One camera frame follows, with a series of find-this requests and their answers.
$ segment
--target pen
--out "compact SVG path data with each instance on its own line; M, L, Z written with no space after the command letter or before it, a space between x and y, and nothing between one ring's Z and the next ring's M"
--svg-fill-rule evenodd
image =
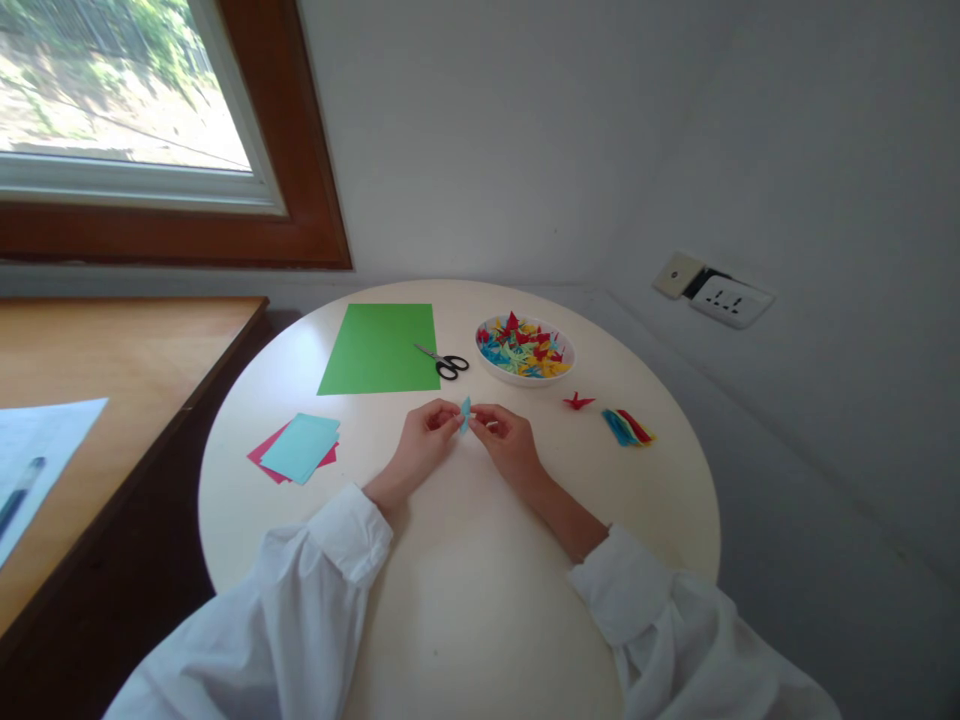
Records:
M11 493L10 497L7 498L7 501L3 504L3 508L0 509L0 538L3 537L3 533L10 524L10 521L13 520L13 516L17 514L20 503L23 502L27 493L30 492L30 488L33 487L33 483L36 482L46 464L46 458L34 458L30 461L30 464L27 465L27 469L23 471L23 477L20 478L20 483L17 485L17 488Z

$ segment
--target paper crane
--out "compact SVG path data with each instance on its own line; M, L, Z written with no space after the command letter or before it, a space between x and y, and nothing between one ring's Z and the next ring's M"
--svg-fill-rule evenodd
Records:
M570 399L570 400L568 400L567 398L564 398L564 399L563 399L563 401L564 401L565 403L567 403L567 405L569 405L570 407L572 407L574 410L579 410L579 409L582 408L584 405L589 405L589 404L592 403L594 400L596 400L596 398L583 398L583 399L581 400L581 399L580 399L580 393L578 393L578 392L575 392L575 393L573 394L573 398Z

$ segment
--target black scissors handle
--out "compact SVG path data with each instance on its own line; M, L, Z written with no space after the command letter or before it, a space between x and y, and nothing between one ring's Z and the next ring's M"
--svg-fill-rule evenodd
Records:
M437 374L444 380L456 380L460 373L457 370L466 370L470 363L459 355L444 355L443 360L437 363Z

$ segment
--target person's right hand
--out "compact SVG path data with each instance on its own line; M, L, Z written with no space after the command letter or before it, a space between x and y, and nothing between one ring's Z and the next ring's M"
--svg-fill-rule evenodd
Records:
M514 490L523 494L530 485L550 481L537 455L529 420L501 405L474 405L471 412L476 418L470 418L470 429Z

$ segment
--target origami paper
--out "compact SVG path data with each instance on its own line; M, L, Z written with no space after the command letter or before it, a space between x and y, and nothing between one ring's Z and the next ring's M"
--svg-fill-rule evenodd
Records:
M467 420L470 417L470 398L468 397L463 401L463 405L460 406L460 414L463 415L463 422L460 423L460 434L463 435L467 432Z
M574 410L579 410L584 405L589 405L594 400L596 400L596 398L581 398L580 393L578 392L573 393L572 399L569 399L569 400L567 398L563 399L563 401L567 403L570 407L572 407Z
M339 420L298 413L260 459L264 467L303 485L340 439Z
M282 428L277 430L273 435L271 435L262 443L257 445L257 447L247 455L247 457L253 462L253 464L256 465L258 468L260 468L261 470L263 470L263 472L265 472L270 477L271 480L277 483L277 485L280 485L281 483L285 483L285 482L292 482L292 481L290 480L290 478L284 477L280 473L275 472L270 468L265 468L263 465L260 464L260 460L263 458L264 453L267 452L267 450L269 450L271 446L277 441L277 438L280 437L283 431L287 429L287 425L284 425ZM324 465L329 465L330 463L334 463L337 461L337 445L339 444L340 443L335 443L334 446L330 448L330 452L328 452L326 456L323 458L323 460L320 461L320 464L317 465L318 468L321 468Z
M607 421L607 425L610 426L610 429L613 431L618 443L620 443L623 447L633 444L631 436L626 429L626 422L623 420L623 418L621 418L612 410L604 410L603 419Z
M439 390L436 363L414 343L436 351L433 305L351 303L317 395Z
M604 410L602 415L616 436L617 442L623 446L644 447L657 439L625 410Z
M644 445L649 445L650 443L652 443L654 440L657 439L656 437L648 433L646 429L643 427L643 425L641 425L636 420L634 420L630 416L630 413L628 413L626 410L617 410L617 413L624 420L630 423L630 427L633 429L633 432L637 436L637 439L639 439L640 442L642 442Z

